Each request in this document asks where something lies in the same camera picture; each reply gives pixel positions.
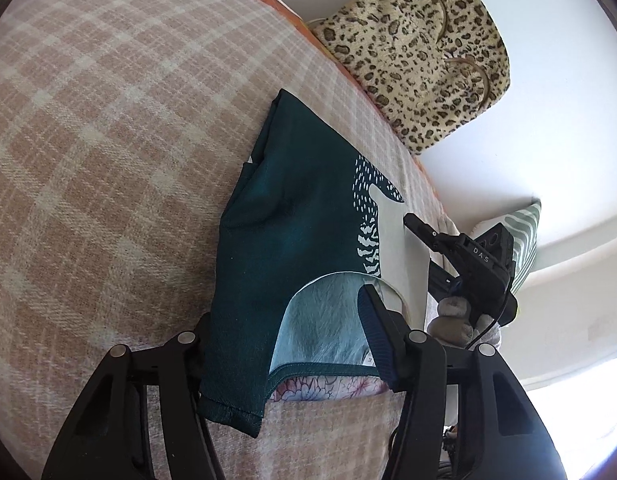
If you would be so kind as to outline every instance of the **green striped cushion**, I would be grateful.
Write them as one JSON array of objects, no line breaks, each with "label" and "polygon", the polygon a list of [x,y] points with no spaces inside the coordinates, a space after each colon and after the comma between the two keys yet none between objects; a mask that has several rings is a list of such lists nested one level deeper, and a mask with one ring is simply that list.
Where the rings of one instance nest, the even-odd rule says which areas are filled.
[{"label": "green striped cushion", "polygon": [[535,261],[541,209],[542,205],[538,201],[513,213],[480,222],[471,231],[471,238],[474,239],[502,222],[508,232],[513,235],[513,259],[515,260],[515,278],[511,286],[513,293],[522,286]]}]

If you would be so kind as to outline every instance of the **orange trim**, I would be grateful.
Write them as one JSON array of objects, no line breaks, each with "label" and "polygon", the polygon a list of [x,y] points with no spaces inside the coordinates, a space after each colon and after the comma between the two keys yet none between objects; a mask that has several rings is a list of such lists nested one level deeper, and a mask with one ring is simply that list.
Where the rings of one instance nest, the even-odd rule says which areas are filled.
[{"label": "orange trim", "polygon": [[[260,0],[260,1],[262,3],[265,3],[268,6],[272,7],[273,9],[277,10],[282,16],[284,16],[284,18],[286,18],[295,27],[295,29],[304,38],[306,38],[308,40],[309,43],[311,43],[313,46],[315,46],[317,49],[319,49],[320,52],[325,54],[325,56],[327,56],[336,65],[337,69],[342,74],[344,74],[344,76],[349,81],[354,83],[355,88],[357,88],[362,93],[362,95],[364,95],[364,97],[369,101],[369,103],[371,103],[373,105],[374,110],[378,113],[380,118],[386,124],[389,124],[389,122],[387,121],[387,118],[384,117],[384,115],[380,112],[380,110],[378,110],[378,107],[375,105],[373,100],[368,96],[368,94],[364,91],[364,89],[360,86],[360,84],[357,82],[357,80],[354,78],[354,76],[348,70],[346,70],[346,67],[343,64],[341,64],[337,59],[335,59],[333,54],[331,54],[329,52],[329,50],[313,35],[311,30],[304,24],[304,22],[301,20],[301,18],[297,14],[294,14],[293,12],[288,10],[278,0]],[[415,162],[415,165],[416,165],[417,169],[420,170],[420,172],[424,175],[425,179],[428,181],[429,185],[431,186],[431,189],[433,190],[433,194],[435,195],[436,199],[438,199],[440,204],[442,204],[442,201],[440,200],[440,197],[439,197],[439,195],[437,193],[437,190],[435,189],[435,186],[433,185],[433,183],[431,181],[431,178],[428,176],[428,173],[426,173],[426,170],[423,167],[422,163],[417,159],[416,155],[411,155],[411,158]]]}]

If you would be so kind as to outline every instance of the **silver screw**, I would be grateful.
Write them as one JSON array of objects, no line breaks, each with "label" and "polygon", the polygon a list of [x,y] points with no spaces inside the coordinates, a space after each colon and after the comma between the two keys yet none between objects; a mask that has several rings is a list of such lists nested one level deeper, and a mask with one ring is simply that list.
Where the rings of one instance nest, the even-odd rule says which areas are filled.
[{"label": "silver screw", "polygon": [[409,332],[409,339],[413,343],[423,343],[426,341],[426,334],[421,330],[412,330]]},{"label": "silver screw", "polygon": [[182,332],[179,336],[177,336],[178,342],[183,345],[188,345],[195,341],[195,334],[193,332]]},{"label": "silver screw", "polygon": [[124,345],[115,345],[111,348],[111,357],[122,357],[126,353],[126,347]]},{"label": "silver screw", "polygon": [[480,354],[486,355],[487,357],[495,355],[495,348],[490,344],[482,343],[477,349]]}]

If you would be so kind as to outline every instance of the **black and white print pattern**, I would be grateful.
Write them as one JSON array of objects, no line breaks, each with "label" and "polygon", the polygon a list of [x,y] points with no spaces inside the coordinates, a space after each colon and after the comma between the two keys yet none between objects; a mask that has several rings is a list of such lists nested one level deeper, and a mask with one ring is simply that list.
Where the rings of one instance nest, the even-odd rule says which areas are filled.
[{"label": "black and white print pattern", "polygon": [[357,237],[359,244],[357,254],[364,259],[366,272],[380,277],[378,206],[369,195],[371,184],[375,184],[386,197],[396,202],[404,202],[404,199],[396,187],[365,156],[358,156],[355,161],[355,179],[353,181],[353,206],[361,214],[360,233]]}]

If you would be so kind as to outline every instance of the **leopard print bag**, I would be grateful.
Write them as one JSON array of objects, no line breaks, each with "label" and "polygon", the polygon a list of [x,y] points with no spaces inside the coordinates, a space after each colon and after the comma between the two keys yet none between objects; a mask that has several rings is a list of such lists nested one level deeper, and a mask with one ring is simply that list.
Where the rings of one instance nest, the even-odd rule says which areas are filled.
[{"label": "leopard print bag", "polygon": [[313,33],[417,155],[495,104],[506,48],[480,0],[353,0]]}]

